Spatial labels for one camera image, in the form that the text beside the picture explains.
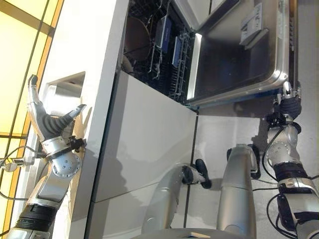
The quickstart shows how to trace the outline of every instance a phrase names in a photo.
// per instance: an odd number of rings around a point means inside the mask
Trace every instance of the cabinet door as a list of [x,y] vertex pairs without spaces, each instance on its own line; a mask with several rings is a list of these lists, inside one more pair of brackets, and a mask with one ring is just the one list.
[[196,113],[121,72],[94,201],[158,182],[176,163],[190,163]]

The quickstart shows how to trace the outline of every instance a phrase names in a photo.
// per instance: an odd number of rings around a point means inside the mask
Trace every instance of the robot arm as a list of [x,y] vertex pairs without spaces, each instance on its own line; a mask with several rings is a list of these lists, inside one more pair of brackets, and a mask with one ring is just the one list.
[[45,159],[50,161],[50,164],[47,175],[37,183],[15,227],[8,233],[8,239],[49,238],[48,230],[70,181],[81,168],[81,160],[72,150],[78,150],[84,144],[83,140],[70,137],[67,144],[61,133],[73,118],[81,113],[85,105],[79,105],[63,117],[53,118],[46,113],[38,98],[36,82],[37,77],[32,75],[28,81],[28,112],[32,126],[47,154]]
[[295,231],[299,239],[310,239],[319,237],[319,193],[296,149],[301,127],[293,120],[300,112],[300,99],[293,95],[289,82],[285,82],[279,112],[268,117],[268,143],[272,142],[266,157],[278,181],[277,202],[282,225]]

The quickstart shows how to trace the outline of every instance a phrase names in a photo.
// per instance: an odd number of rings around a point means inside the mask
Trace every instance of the black rubber grip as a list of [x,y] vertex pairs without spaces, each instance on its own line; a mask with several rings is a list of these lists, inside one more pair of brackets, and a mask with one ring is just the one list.
[[304,167],[300,163],[281,163],[274,165],[274,171],[278,181],[287,178],[308,178]]
[[37,204],[26,205],[15,227],[47,232],[52,225],[57,210]]
[[301,113],[301,99],[298,97],[284,99],[280,102],[280,113],[290,115],[293,119]]
[[48,161],[50,161],[50,160],[53,160],[53,159],[55,159],[55,158],[60,157],[61,155],[65,154],[65,153],[68,153],[68,152],[70,152],[70,151],[72,151],[72,150],[73,150],[73,149],[72,149],[71,147],[68,147],[68,148],[65,148],[65,149],[63,149],[63,150],[61,150],[61,151],[56,152],[55,154],[52,154],[52,155],[50,155],[50,156],[47,156],[45,159],[48,160]]
[[42,120],[46,130],[53,136],[60,136],[64,128],[73,121],[69,115],[59,118],[53,118],[50,115],[44,115]]

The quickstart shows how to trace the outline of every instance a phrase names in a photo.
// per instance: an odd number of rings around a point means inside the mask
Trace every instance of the wire basket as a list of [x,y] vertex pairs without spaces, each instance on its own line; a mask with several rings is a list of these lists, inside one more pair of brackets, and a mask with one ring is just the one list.
[[[151,51],[145,61],[130,59],[135,76],[159,92],[175,101],[182,102],[185,93],[187,71],[190,65],[191,37],[184,25],[175,23],[172,19],[171,35],[169,36],[169,51],[163,52],[155,44],[157,24],[163,17],[174,11],[171,0],[131,0],[128,16],[141,20],[151,37]],[[172,65],[172,52],[175,37],[181,42],[178,67]]]

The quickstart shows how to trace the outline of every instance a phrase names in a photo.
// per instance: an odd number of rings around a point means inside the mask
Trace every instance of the window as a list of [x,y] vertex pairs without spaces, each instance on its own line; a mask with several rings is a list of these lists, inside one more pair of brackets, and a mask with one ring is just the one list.
[[[0,158],[26,144],[27,79],[31,74],[42,78],[62,4],[63,0],[0,0]],[[20,149],[11,158],[23,155]],[[5,195],[15,196],[19,173],[19,168],[13,173],[1,170],[0,190]],[[10,228],[14,201],[0,197],[0,205],[1,233]]]

